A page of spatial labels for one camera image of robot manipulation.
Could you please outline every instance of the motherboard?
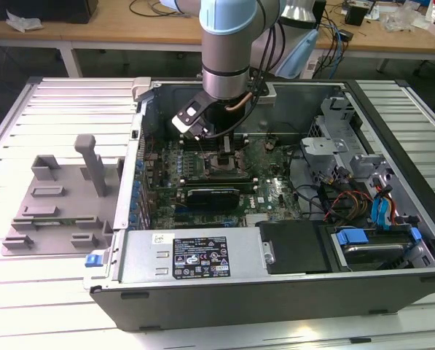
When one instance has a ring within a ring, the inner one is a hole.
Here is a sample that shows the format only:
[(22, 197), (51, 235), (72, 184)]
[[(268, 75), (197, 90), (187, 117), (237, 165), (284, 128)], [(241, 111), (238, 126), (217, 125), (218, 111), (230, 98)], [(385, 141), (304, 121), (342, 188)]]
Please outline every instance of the motherboard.
[[(251, 227), (301, 219), (289, 187), (287, 146), (267, 136), (236, 136), (234, 144), (236, 150), (225, 152), (211, 141), (148, 140), (138, 153), (136, 182), (145, 185), (149, 228)], [(134, 215), (130, 230), (141, 229)]]

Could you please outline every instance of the warning label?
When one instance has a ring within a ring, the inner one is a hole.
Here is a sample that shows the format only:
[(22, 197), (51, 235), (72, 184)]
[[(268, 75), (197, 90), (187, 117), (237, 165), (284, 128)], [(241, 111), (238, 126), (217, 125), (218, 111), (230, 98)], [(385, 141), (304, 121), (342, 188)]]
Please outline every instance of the warning label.
[(225, 237), (173, 240), (173, 277), (176, 279), (229, 276), (230, 261)]

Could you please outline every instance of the wooden table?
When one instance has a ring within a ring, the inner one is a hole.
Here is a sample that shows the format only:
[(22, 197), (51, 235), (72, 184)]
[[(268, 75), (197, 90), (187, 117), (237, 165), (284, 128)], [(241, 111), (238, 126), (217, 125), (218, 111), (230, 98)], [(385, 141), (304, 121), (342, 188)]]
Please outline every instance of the wooden table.
[[(339, 2), (329, 0), (327, 10)], [(59, 49), (70, 77), (82, 76), (74, 49), (200, 51), (198, 19), (141, 17), (130, 12), (129, 3), (130, 0), (99, 0), (88, 24), (44, 22), (44, 29), (24, 34), (0, 22), (0, 45)], [(144, 1), (135, 4), (134, 9), (151, 13)], [(354, 33), (347, 56), (435, 60), (435, 36), (423, 29), (387, 33), (377, 21), (364, 21), (356, 27), (342, 24), (344, 17), (335, 12), (329, 15), (340, 28)], [(312, 60), (329, 49), (330, 43), (327, 31), (321, 30)]]

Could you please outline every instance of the black plastic cover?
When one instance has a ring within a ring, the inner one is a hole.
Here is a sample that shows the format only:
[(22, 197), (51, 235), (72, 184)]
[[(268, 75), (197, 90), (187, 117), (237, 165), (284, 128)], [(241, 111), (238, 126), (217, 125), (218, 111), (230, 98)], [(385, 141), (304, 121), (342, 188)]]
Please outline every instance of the black plastic cover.
[(280, 221), (259, 224), (263, 242), (272, 246), (275, 262), (267, 265), (273, 274), (328, 273), (337, 271), (331, 247), (323, 239), (316, 221)]

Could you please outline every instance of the floor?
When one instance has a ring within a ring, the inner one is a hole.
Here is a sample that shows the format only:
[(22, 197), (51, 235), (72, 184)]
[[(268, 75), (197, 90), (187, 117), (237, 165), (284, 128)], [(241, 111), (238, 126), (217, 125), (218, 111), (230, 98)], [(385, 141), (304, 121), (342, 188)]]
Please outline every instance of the floor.
[[(195, 77), (200, 54), (129, 51), (128, 65), (120, 51), (78, 50), (85, 77)], [(335, 79), (404, 79), (431, 108), (435, 104), (435, 62), (427, 63), (419, 77), (413, 75), (420, 61), (390, 61), (384, 73), (375, 69), (377, 60), (345, 58)], [(28, 77), (66, 77), (63, 62), (53, 49), (0, 48), (0, 122)], [(329, 72), (322, 73), (326, 79)]]

